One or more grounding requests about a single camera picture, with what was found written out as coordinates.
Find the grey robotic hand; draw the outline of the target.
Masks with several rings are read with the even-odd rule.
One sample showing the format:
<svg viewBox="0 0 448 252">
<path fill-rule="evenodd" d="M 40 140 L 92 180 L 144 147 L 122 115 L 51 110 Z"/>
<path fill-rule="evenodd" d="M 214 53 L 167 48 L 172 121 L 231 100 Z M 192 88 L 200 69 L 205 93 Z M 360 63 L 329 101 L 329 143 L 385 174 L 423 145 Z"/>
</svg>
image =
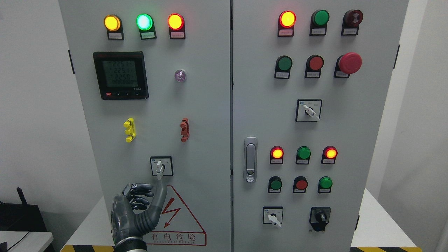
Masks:
<svg viewBox="0 0 448 252">
<path fill-rule="evenodd" d="M 115 245 L 131 237 L 142 238 L 158 225 L 166 200 L 167 186 L 163 179 L 153 186 L 129 183 L 114 197 L 111 209 L 112 236 Z"/>
</svg>

